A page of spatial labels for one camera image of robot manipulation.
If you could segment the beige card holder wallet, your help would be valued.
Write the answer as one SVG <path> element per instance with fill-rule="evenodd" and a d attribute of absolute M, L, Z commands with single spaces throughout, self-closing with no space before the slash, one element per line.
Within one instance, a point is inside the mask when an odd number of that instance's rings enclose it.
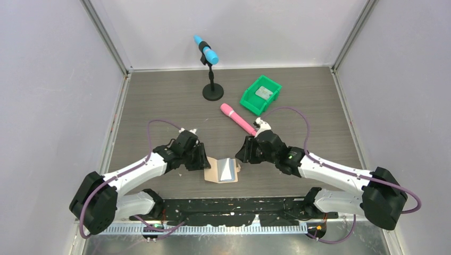
<path fill-rule="evenodd" d="M 241 166 L 235 158 L 215 159 L 207 157 L 210 168 L 204 169 L 204 180 L 213 183 L 238 182 Z"/>

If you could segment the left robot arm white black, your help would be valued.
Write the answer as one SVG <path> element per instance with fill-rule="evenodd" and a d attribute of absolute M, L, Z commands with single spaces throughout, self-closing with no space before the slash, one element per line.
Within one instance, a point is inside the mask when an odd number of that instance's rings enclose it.
<path fill-rule="evenodd" d="M 160 195 L 152 189 L 129 192 L 180 166 L 189 171 L 211 167 L 195 129 L 181 129 L 172 142 L 154 148 L 150 155 L 118 171 L 105 175 L 89 173 L 69 205 L 80 222 L 80 232 L 84 237 L 97 235 L 115 220 L 135 215 L 159 219 L 164 207 Z"/>

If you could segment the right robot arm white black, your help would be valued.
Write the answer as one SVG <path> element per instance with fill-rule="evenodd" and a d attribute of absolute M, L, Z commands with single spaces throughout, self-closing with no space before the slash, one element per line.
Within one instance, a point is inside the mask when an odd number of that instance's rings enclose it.
<path fill-rule="evenodd" d="M 326 213 L 364 216 L 373 225 L 392 231 L 402 214 L 407 194 L 390 171 L 355 169 L 330 162 L 303 148 L 287 146 L 272 131 L 248 135 L 235 157 L 243 163 L 273 163 L 284 174 L 314 179 L 338 188 L 313 187 L 304 198 L 304 213 L 317 218 Z"/>

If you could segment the card inside green bin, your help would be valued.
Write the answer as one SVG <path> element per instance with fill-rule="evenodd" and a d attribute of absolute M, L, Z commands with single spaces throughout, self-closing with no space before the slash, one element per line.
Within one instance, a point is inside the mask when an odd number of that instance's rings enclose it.
<path fill-rule="evenodd" d="M 273 95 L 273 92 L 268 88 L 261 86 L 256 90 L 255 94 L 264 100 L 269 100 Z"/>

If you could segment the green plastic bin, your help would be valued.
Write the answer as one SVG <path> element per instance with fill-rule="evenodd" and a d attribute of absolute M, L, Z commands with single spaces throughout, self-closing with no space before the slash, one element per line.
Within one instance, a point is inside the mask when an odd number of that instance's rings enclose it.
<path fill-rule="evenodd" d="M 270 104 L 278 99 L 282 86 L 270 78 L 261 75 L 250 87 L 248 87 L 240 104 L 256 116 L 264 113 Z"/>

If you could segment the pink toy microphone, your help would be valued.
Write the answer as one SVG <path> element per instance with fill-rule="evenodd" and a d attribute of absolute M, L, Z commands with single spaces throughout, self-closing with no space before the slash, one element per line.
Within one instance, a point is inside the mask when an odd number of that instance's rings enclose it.
<path fill-rule="evenodd" d="M 245 130 L 249 135 L 251 135 L 251 136 L 256 135 L 256 130 L 246 120 L 244 120 L 239 114 L 237 114 L 230 105 L 223 103 L 220 106 L 220 110 L 223 112 L 224 115 L 231 118 L 243 130 Z"/>

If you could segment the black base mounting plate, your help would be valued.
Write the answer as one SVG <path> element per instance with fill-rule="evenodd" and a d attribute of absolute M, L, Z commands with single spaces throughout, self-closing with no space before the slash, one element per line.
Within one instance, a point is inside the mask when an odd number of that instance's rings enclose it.
<path fill-rule="evenodd" d="M 303 197 L 254 197 L 166 199 L 157 205 L 159 214 L 140 215 L 144 220 L 166 221 L 169 225 L 249 226 L 258 219 L 262 226 L 294 226 L 311 219 L 337 219 L 337 212 L 314 212 Z"/>

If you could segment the black microphone stand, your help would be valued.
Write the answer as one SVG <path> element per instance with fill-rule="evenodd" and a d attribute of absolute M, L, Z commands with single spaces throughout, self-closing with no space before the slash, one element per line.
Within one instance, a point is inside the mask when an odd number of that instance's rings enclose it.
<path fill-rule="evenodd" d="M 217 101 L 223 97 L 224 90 L 220 84 L 214 82 L 214 72 L 212 70 L 213 65 L 207 64 L 206 66 L 208 66 L 209 84 L 203 88 L 202 94 L 208 101 Z"/>

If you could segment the blue toy microphone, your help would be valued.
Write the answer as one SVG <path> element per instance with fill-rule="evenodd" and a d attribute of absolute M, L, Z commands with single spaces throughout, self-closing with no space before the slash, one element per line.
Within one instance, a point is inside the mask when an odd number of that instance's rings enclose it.
<path fill-rule="evenodd" d="M 194 35 L 193 38 L 194 42 L 198 46 L 199 51 L 202 53 L 201 63 L 203 65 L 217 64 L 219 62 L 219 57 L 217 53 L 211 49 L 210 45 L 198 35 Z"/>

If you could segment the aluminium front rail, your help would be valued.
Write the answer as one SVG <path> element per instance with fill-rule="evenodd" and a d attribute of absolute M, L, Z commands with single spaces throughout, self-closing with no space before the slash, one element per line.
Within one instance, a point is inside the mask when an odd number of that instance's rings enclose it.
<path fill-rule="evenodd" d="M 248 226 L 182 226 L 175 230 L 173 235 L 252 235 L 252 234 L 306 234 L 306 223 L 294 226 L 261 226 L 260 223 L 252 223 Z M 158 232 L 145 228 L 140 223 L 113 223 L 102 235 L 163 235 L 168 231 Z"/>

